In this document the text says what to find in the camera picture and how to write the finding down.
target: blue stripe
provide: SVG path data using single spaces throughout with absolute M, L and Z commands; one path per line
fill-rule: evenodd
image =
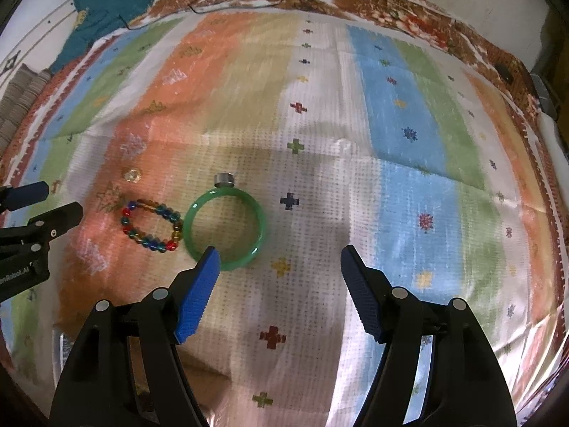
M 355 27 L 349 28 L 349 34 L 361 73 L 372 146 L 381 160 L 373 266 L 419 299 L 446 304 L 461 291 L 462 234 L 456 183 L 445 178 L 447 156 L 438 123 L 393 41 Z M 397 106 L 396 100 L 405 107 Z M 416 132 L 416 140 L 406 138 L 406 128 Z M 433 228 L 427 232 L 419 227 L 420 214 L 432 216 Z M 429 289 L 416 286 L 416 275 L 422 271 L 432 273 Z M 373 339 L 369 345 L 375 363 L 383 346 Z M 366 368 L 366 372 L 363 391 L 373 380 L 374 371 Z M 422 390 L 411 399 L 406 422 L 417 418 L 422 408 L 429 374 L 425 357 L 418 372 Z
M 85 95 L 89 91 L 93 81 L 101 74 L 104 69 L 106 69 L 106 67 L 113 61 L 113 59 L 115 59 L 116 56 L 118 56 L 121 51 L 127 47 L 127 45 L 129 45 L 134 39 L 138 38 L 146 31 L 147 28 L 143 28 L 136 32 L 127 32 L 124 35 L 118 37 L 112 44 L 109 45 L 109 47 L 107 47 L 101 53 L 99 59 L 97 59 L 97 61 L 89 68 L 87 68 L 87 70 L 81 75 L 79 82 L 73 88 L 73 94 L 70 94 L 66 99 L 64 99 L 64 101 L 62 101 L 61 105 L 50 119 L 49 124 L 44 130 L 42 136 L 38 139 L 33 150 L 30 163 L 22 175 L 22 186 L 38 181 L 38 176 L 41 173 L 42 167 L 46 162 L 46 158 L 52 146 L 52 140 L 58 138 L 58 133 L 61 131 L 64 123 L 69 119 L 75 107 L 77 107 L 77 105 L 85 98 Z M 22 209 L 16 210 L 15 212 L 8 212 L 4 226 L 25 225 L 28 221 L 28 210 L 29 207 L 24 207 Z M 13 348 L 14 346 L 11 307 L 12 299 L 9 299 L 2 303 L 2 333 L 4 335 L 6 345 L 9 348 Z

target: teal towel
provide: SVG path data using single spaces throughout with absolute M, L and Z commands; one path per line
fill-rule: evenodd
M 87 11 L 84 21 L 71 33 L 58 58 L 49 67 L 54 74 L 81 56 L 99 38 L 124 27 L 124 22 L 144 14 L 154 0 L 73 0 L 75 9 Z

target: white wire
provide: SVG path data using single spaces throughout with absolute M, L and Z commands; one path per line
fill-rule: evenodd
M 228 0 L 228 1 L 222 1 L 216 5 L 211 5 L 211 6 L 207 6 L 207 11 L 196 11 L 194 9 L 194 12 L 198 13 L 198 14 L 205 14 L 208 12 L 213 12 L 213 11 L 217 11 L 218 9 L 225 9 L 225 8 L 231 8 L 232 3 L 237 3 L 239 1 L 243 1 L 243 0 Z

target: green stripe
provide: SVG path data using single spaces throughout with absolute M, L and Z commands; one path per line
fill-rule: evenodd
M 132 70 L 135 68 L 144 59 L 148 49 L 161 40 L 179 21 L 180 19 L 177 19 L 150 27 L 145 33 L 124 47 L 120 54 L 110 62 L 109 66 L 94 79 L 85 98 L 73 110 L 69 119 L 62 127 L 59 136 L 53 139 L 52 147 L 39 176 L 40 181 L 46 181 L 48 184 L 51 184 L 55 180 L 63 181 L 65 179 L 70 161 L 78 145 L 76 133 L 82 133 L 89 127 L 95 115 L 118 92 L 121 84 L 129 76 L 128 71 L 124 75 L 117 74 L 121 69 L 130 68 Z M 95 100 L 104 96 L 109 96 L 109 99 L 96 105 Z M 67 137 L 71 134 L 74 135 L 73 139 L 71 142 L 67 142 Z M 35 204 L 28 209 L 28 216 L 30 218 L 34 217 L 52 210 L 58 205 L 59 198 L 50 196 L 45 202 Z M 30 302 L 27 299 L 28 294 L 29 292 L 27 291 L 22 292 L 12 300 L 12 322 L 14 323 L 14 350 L 12 356 L 18 362 L 22 372 L 31 380 L 36 380 L 33 344 L 26 346 L 25 341 L 26 336 L 33 338 L 38 330 L 39 300 L 36 299 Z
M 48 158 L 40 173 L 40 180 L 52 183 L 56 180 L 63 181 L 65 179 L 67 168 L 78 145 L 79 139 L 76 135 L 83 133 L 91 125 L 93 118 L 109 102 L 110 98 L 116 95 L 121 84 L 128 78 L 129 71 L 144 59 L 148 51 L 144 47 L 148 47 L 148 49 L 153 47 L 178 22 L 179 19 L 156 24 L 149 28 L 124 47 L 101 74 L 93 80 L 91 88 L 71 113 L 59 136 L 53 139 Z M 100 104 L 96 103 L 98 98 L 106 96 L 108 96 L 106 101 Z M 73 135 L 72 141 L 68 142 L 70 135 Z
M 480 158 L 463 114 L 432 59 L 419 47 L 395 43 L 439 125 L 448 176 L 457 181 L 463 251 L 463 296 L 491 340 L 496 327 L 501 273 L 505 266 L 500 216 L 489 197 Z

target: gold coin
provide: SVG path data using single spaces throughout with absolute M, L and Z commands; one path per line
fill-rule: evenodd
M 142 174 L 140 170 L 137 169 L 136 167 L 125 168 L 123 170 L 122 177 L 129 183 L 138 183 L 140 181 L 140 178 L 142 177 Z

